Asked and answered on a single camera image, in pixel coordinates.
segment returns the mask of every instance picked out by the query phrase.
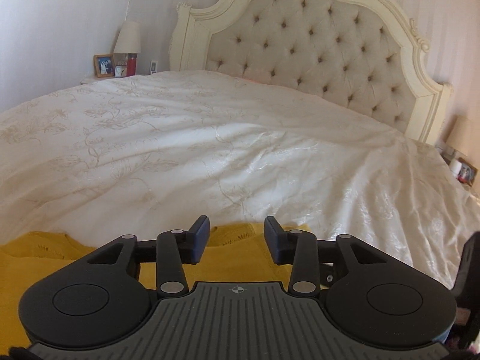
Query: crosshair logo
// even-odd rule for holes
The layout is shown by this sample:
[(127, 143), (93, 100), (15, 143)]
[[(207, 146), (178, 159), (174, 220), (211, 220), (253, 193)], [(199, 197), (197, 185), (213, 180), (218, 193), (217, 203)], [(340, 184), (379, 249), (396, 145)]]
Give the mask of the crosshair logo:
[(232, 291), (238, 295), (238, 294), (241, 294), (243, 291), (245, 291), (245, 288), (240, 286), (235, 286), (234, 288), (232, 288)]

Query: bed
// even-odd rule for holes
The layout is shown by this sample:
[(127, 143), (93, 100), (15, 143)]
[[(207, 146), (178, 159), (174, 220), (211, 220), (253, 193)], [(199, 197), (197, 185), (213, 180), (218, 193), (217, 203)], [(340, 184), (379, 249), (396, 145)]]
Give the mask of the bed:
[(178, 14), (172, 71), (0, 115), (0, 243), (42, 230), (99, 246), (202, 214), (275, 215), (453, 285), (480, 208), (431, 146), (451, 87), (425, 72), (429, 43), (396, 3), (219, 0)]

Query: ribbed grip surface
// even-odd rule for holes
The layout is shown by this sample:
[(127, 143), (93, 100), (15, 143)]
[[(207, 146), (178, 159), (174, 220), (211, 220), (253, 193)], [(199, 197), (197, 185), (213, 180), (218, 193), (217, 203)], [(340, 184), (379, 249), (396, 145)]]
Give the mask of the ribbed grip surface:
[(183, 298), (159, 302), (145, 325), (115, 344), (65, 351), (35, 344), (44, 360), (439, 360), (441, 344), (393, 351), (335, 329), (312, 299), (279, 283), (198, 283)]

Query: circular pad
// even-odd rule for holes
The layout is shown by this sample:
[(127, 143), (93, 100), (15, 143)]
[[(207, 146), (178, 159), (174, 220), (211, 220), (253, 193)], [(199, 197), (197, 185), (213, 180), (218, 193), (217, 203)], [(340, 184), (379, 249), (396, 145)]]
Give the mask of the circular pad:
[(328, 290), (325, 307), (352, 338), (407, 349), (442, 341), (457, 305), (438, 281), (399, 262), (356, 264)]
[(105, 307), (109, 293), (93, 284), (74, 284), (65, 287), (53, 297), (55, 308), (72, 316), (93, 314)]
[(183, 288), (185, 288), (183, 284), (178, 281), (167, 281), (160, 286), (160, 289), (167, 294), (177, 294), (183, 291)]
[(317, 287), (315, 286), (315, 284), (309, 281), (297, 281), (293, 285), (293, 289), (301, 294), (308, 294), (310, 292), (314, 292)]
[(403, 284), (381, 284), (368, 291), (369, 304), (389, 315), (407, 315), (417, 311), (423, 303), (422, 296), (414, 288)]
[(90, 264), (31, 286), (20, 300), (19, 317), (32, 341), (89, 348), (124, 337), (149, 309), (150, 297), (138, 281), (114, 265)]

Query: tufted headboard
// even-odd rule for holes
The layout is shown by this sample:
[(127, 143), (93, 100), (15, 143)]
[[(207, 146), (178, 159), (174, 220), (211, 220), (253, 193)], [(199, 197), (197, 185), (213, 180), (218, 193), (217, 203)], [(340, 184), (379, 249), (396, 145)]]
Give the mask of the tufted headboard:
[(434, 144), (451, 87), (392, 0), (219, 0), (178, 6), (172, 70), (206, 69), (319, 95)]

